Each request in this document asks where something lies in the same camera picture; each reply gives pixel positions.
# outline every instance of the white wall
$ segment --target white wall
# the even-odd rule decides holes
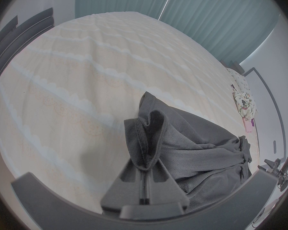
[[[54,24],[75,18],[75,0],[12,0],[0,21],[0,30],[16,15],[18,25],[32,16],[53,7]]]
[[[284,123],[288,156],[288,20],[284,15],[280,15],[267,39],[240,65],[245,71],[255,67],[271,90]],[[276,189],[268,203],[281,194]]]

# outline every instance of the mattress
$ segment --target mattress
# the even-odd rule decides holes
[[[251,144],[234,78],[194,40],[136,12],[93,14],[39,36],[0,76],[0,153],[15,178],[32,172],[65,199],[101,213],[129,159],[123,121],[145,91]]]

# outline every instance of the dark gray cloth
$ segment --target dark gray cloth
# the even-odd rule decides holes
[[[190,199],[189,212],[218,202],[251,175],[250,144],[245,136],[237,138],[148,92],[140,101],[138,118],[124,124],[134,165],[147,171],[160,158]]]

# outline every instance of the pillow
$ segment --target pillow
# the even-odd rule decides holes
[[[251,95],[243,91],[233,92],[233,95],[241,117],[244,117],[247,121],[251,121],[254,118],[256,110]]]
[[[242,92],[246,92],[250,95],[250,98],[255,106],[255,109],[254,109],[254,113],[257,113],[257,107],[256,107],[256,104],[255,104],[255,101],[254,101],[254,98],[252,96],[252,93],[251,93],[251,90],[248,86],[248,83],[245,79],[244,76],[242,76],[241,74],[239,74],[238,72],[236,72],[235,70],[233,69],[230,69],[230,68],[227,68],[227,70],[230,72],[230,74],[233,76],[234,80],[236,81],[237,85],[239,86],[240,90]]]

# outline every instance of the green curtain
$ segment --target green curtain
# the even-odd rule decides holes
[[[158,19],[166,1],[75,0],[75,15],[137,11]],[[279,14],[272,0],[169,0],[160,21],[229,64],[246,59],[268,37]]]

